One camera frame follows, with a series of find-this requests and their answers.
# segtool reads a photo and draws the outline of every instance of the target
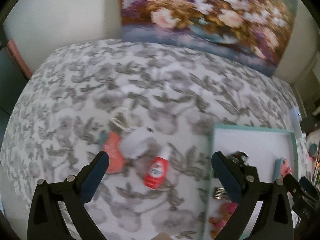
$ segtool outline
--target red bottle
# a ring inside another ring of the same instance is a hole
[[[167,175],[170,154],[170,147],[162,148],[159,156],[152,161],[148,173],[144,177],[144,185],[153,189],[160,187]]]

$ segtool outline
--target metal object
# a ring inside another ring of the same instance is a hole
[[[282,180],[280,180],[280,179],[276,179],[276,183],[277,183],[279,186],[282,186],[282,185],[283,185],[283,182],[282,182]]]
[[[249,181],[249,182],[254,182],[254,177],[251,176],[251,175],[248,175],[248,176],[246,177],[246,179],[247,179],[247,181]]]
[[[241,160],[243,160],[244,162],[246,162],[247,159],[248,159],[248,157],[246,157],[246,156],[244,156],[244,155],[241,156]]]
[[[231,157],[230,160],[232,160],[234,163],[238,163],[239,160],[236,157]]]
[[[43,183],[44,183],[44,179],[39,179],[37,182],[38,185],[42,185]]]
[[[313,186],[315,186],[315,185],[318,183],[319,177],[320,177],[320,167],[316,168],[315,175],[314,175],[314,177],[312,178],[311,184],[312,184]]]
[[[215,199],[230,200],[223,187],[215,187],[212,197]]]
[[[72,181],[74,181],[75,180],[75,176],[74,175],[69,175],[68,177],[67,177],[67,181],[68,182],[72,182]]]

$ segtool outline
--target white label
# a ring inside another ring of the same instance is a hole
[[[151,166],[150,176],[153,178],[160,178],[163,174],[163,166],[161,162],[156,162]]]

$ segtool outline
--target floral bedspread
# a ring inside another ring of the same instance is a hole
[[[0,161],[29,207],[39,178],[77,174],[98,153],[110,112],[131,110],[135,126],[155,141],[121,173],[106,175],[85,207],[109,240],[198,239],[207,202],[207,134],[215,123],[291,129],[290,86],[205,52],[151,43],[102,40],[55,50],[21,94],[4,136]],[[158,190],[143,185],[161,146],[172,149]],[[300,174],[305,141],[297,141]],[[75,239],[75,227],[61,205]]]

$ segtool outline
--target orange package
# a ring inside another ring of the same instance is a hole
[[[108,141],[103,145],[103,151],[109,155],[107,173],[116,173],[122,170],[125,160],[119,150],[121,137],[115,132],[109,133]]]

